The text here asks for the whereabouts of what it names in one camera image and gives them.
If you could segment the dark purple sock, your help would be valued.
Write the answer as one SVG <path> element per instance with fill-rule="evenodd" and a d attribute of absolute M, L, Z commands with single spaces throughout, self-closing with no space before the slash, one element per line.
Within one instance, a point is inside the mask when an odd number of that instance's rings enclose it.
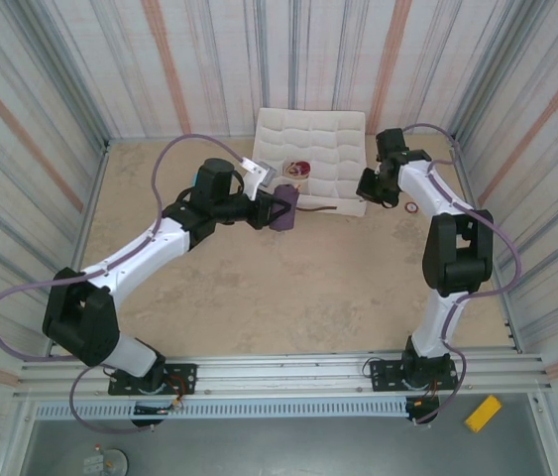
<path fill-rule="evenodd" d="M 299 191 L 291 184 L 278 185 L 273 192 L 269 227 L 276 232 L 294 227 Z"/>

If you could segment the red item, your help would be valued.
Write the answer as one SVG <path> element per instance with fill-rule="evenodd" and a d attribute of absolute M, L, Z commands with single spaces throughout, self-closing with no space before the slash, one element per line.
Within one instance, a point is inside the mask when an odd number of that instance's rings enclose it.
<path fill-rule="evenodd" d="M 288 160 L 282 168 L 282 175 L 288 179 L 305 180 L 309 178 L 311 164 L 308 161 Z"/>

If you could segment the white fabric organizer box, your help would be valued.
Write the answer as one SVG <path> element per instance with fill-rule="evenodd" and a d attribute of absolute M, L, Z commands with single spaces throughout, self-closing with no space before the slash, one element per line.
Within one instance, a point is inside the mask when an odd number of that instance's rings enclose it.
<path fill-rule="evenodd" d="M 362 217 L 367 203 L 356 194 L 367 167 L 366 115 L 358 111 L 301 111 L 262 108 L 258 114 L 253 160 L 277 174 L 264 190 L 291 184 L 299 191 L 298 206 L 335 205 L 323 211 Z M 282 175 L 285 161 L 311 164 L 309 178 Z"/>

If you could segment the yellow block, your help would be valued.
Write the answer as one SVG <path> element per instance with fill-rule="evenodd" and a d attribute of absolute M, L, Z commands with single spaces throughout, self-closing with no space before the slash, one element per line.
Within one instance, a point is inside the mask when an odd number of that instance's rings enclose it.
<path fill-rule="evenodd" d="M 493 395 L 487 396 L 464 420 L 465 427 L 471 432 L 481 431 L 502 408 L 501 402 Z"/>

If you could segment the grey round metal disc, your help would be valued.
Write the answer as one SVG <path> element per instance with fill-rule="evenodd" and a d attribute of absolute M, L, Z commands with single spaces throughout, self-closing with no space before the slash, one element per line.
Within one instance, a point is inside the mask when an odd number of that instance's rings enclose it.
<path fill-rule="evenodd" d="M 124 451 L 100 444 L 82 462 L 82 476 L 127 476 L 128 471 L 129 460 Z"/>

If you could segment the aluminium side rail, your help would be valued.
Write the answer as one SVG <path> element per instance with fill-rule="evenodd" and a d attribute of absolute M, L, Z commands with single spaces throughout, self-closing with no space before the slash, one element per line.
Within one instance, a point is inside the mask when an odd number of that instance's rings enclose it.
<path fill-rule="evenodd" d="M 78 236 L 75 243 L 75 248 L 73 252 L 72 259 L 68 265 L 71 269 L 79 271 L 82 267 L 82 262 L 84 259 L 87 242 L 90 235 L 90 230 L 93 223 L 94 214 L 96 211 L 97 203 L 99 200 L 99 195 L 102 187 L 102 183 L 105 176 L 105 171 L 109 162 L 111 152 L 111 144 L 107 142 L 102 151 L 100 162 L 94 177 L 93 185 L 85 203 L 84 214 L 80 223 L 80 228 Z"/>
<path fill-rule="evenodd" d="M 478 200 L 474 197 L 470 185 L 470 181 L 468 178 L 468 174 L 464 167 L 464 154 L 460 145 L 452 147 L 451 158 L 454 161 L 454 168 L 456 170 L 460 185 L 463 189 L 463 193 L 466 198 L 466 201 L 471 204 L 474 204 L 477 208 L 480 208 L 481 205 L 478 203 Z M 502 289 L 503 287 L 505 287 L 510 282 L 510 278 L 505 280 L 502 277 L 501 270 L 497 266 L 496 257 L 493 257 L 492 265 L 493 265 L 493 273 L 491 276 L 490 283 L 492 284 L 493 290 L 496 291 L 498 289 Z M 507 335 L 510 341 L 510 345 L 515 349 L 517 353 L 522 353 L 521 345 L 518 340 L 518 332 L 515 330 L 512 323 L 512 308 L 511 308 L 511 302 L 508 293 L 507 292 L 497 293 L 494 295 L 494 299 L 498 302 L 500 306 L 502 312 L 502 319 L 507 329 Z"/>

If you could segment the long aluminium base rail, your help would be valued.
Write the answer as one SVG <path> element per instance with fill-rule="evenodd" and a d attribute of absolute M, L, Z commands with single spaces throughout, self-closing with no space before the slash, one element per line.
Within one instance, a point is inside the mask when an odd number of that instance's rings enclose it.
<path fill-rule="evenodd" d="M 372 391 L 369 359 L 396 360 L 401 352 L 282 354 L 267 356 L 172 357 L 170 363 L 197 366 L 196 399 L 358 397 Z M 551 381 L 542 358 L 509 347 L 466 349 L 467 372 L 459 393 L 548 392 Z M 69 362 L 27 363 L 13 398 L 64 401 L 84 369 Z"/>

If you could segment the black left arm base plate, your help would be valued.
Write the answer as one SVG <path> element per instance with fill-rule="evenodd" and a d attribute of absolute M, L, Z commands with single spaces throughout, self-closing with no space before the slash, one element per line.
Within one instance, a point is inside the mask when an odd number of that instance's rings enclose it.
<path fill-rule="evenodd" d="M 135 377 L 118 370 L 115 371 L 108 386 L 111 396 L 159 396 L 193 395 L 197 380 L 196 364 L 157 365 L 144 377 Z"/>

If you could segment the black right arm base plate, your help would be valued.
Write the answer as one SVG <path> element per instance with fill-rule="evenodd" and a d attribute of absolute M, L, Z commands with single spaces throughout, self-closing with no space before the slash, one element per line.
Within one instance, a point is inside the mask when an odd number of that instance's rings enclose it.
<path fill-rule="evenodd" d="M 401 360 L 372 360 L 369 379 L 374 392 L 433 392 L 454 390 L 459 375 L 452 361 L 424 369 L 410 369 Z"/>

